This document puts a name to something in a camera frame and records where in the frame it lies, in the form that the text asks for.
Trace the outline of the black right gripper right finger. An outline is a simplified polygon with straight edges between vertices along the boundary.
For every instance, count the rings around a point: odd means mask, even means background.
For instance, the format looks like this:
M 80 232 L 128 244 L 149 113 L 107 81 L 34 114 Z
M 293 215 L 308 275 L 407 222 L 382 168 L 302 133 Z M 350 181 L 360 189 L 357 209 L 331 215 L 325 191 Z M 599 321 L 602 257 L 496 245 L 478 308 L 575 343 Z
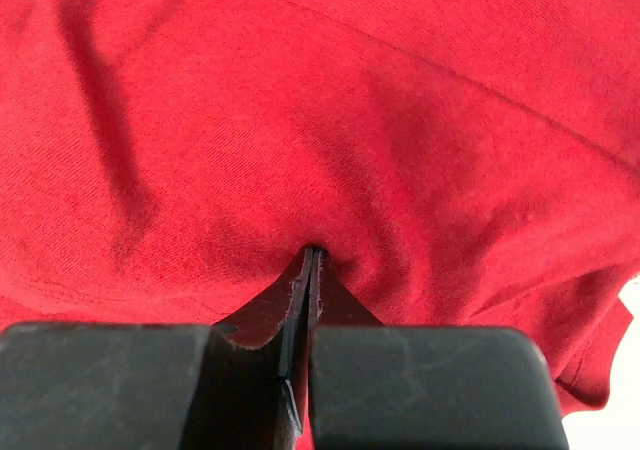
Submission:
M 385 326 L 311 250 L 309 414 L 318 449 L 564 449 L 549 369 L 522 332 Z

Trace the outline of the red t-shirt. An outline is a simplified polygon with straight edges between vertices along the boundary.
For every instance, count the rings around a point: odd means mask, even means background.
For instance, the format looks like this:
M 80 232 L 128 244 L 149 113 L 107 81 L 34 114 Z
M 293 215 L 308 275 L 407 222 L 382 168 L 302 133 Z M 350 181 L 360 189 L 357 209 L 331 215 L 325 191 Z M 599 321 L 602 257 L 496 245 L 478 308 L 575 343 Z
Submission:
M 598 409 L 639 271 L 639 0 L 1 0 L 1 322 L 210 322 L 306 245 Z

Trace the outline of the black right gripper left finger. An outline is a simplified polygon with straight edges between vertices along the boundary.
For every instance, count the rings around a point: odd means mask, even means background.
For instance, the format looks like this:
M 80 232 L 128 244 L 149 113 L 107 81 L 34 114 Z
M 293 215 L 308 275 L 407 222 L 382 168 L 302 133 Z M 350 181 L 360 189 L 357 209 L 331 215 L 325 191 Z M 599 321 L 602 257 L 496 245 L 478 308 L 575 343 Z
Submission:
M 5 449 L 291 449 L 306 400 L 301 251 L 212 325 L 22 322 L 1 335 Z

